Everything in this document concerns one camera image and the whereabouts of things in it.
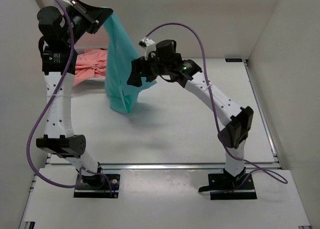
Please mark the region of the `teal t shirt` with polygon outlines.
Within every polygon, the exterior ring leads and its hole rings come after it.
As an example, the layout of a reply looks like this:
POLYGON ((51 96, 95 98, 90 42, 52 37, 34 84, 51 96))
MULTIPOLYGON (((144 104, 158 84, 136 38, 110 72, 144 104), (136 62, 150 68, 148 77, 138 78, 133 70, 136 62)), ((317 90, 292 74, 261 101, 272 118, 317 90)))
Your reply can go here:
POLYGON ((157 82, 143 82, 141 87, 127 84, 132 71, 132 61, 138 59, 140 54, 115 12, 103 26, 108 35, 105 91, 109 98, 109 107, 118 113, 129 114, 139 93, 157 82))

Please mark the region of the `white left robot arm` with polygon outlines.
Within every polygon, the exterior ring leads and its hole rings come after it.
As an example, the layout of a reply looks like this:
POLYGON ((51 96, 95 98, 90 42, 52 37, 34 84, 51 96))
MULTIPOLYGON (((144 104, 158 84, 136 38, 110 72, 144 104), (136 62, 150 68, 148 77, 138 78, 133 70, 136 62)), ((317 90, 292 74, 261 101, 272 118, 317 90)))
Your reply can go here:
POLYGON ((104 184, 100 164, 86 152, 86 138, 75 135, 72 127, 71 100, 76 74, 75 43, 85 34, 95 34, 112 15, 111 8, 96 7, 80 0, 71 0, 61 13, 46 6, 37 13, 42 34, 39 50, 49 103, 43 136, 36 146, 70 162, 77 170, 84 169, 93 188, 104 184))

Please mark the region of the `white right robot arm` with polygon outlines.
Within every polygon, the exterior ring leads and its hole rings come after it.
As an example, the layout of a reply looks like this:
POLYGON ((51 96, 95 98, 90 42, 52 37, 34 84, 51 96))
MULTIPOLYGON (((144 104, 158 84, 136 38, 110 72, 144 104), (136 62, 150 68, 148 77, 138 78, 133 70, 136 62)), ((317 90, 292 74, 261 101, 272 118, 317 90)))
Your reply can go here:
POLYGON ((244 147, 252 126, 253 109, 232 101, 209 81, 203 67, 191 59, 183 59, 176 52, 175 40, 156 43, 145 37, 139 45, 144 49, 144 56, 131 62, 127 84, 141 87, 142 80, 153 82, 161 77, 168 83, 178 83, 211 109, 223 125, 223 129, 218 130, 218 139, 226 148, 224 184, 229 189, 236 189, 245 178, 244 147))

